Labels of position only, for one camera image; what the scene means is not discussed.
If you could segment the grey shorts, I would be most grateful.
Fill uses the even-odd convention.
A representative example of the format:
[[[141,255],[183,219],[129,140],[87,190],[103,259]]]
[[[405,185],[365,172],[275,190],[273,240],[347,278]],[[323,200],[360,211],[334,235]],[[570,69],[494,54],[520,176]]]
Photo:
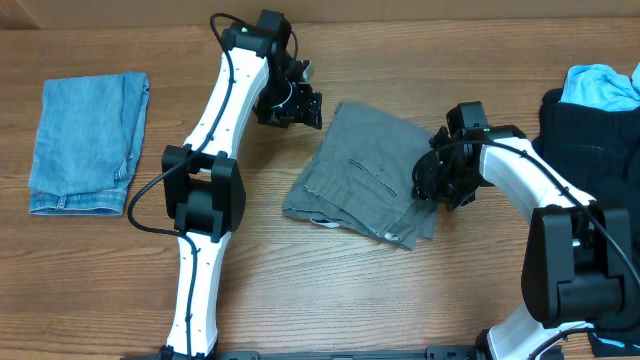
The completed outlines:
[[[378,109],[340,104],[287,194],[284,214],[408,250],[420,238],[433,239],[438,204],[412,195],[412,170],[431,150],[432,136]]]

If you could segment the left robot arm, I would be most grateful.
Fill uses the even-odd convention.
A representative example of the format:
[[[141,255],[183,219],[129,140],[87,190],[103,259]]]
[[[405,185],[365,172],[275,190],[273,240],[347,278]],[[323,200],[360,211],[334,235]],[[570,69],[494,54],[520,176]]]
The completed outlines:
[[[309,83],[312,65],[287,50],[296,36],[282,13],[262,10],[256,24],[234,18],[214,35],[222,54],[211,96],[183,145],[166,147],[161,159],[180,251],[174,320],[161,359],[216,355],[223,257],[246,206],[237,158],[250,117],[277,128],[322,127],[322,96]]]

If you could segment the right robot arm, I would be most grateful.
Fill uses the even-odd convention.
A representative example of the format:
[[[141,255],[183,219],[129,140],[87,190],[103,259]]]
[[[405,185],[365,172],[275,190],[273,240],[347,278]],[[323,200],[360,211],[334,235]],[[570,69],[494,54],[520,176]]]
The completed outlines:
[[[460,103],[412,171],[415,198],[448,210],[501,190],[529,225],[522,304],[472,345],[430,346],[428,359],[560,359],[572,334],[626,332],[639,299],[630,219],[573,186],[514,125],[489,124],[481,102]]]

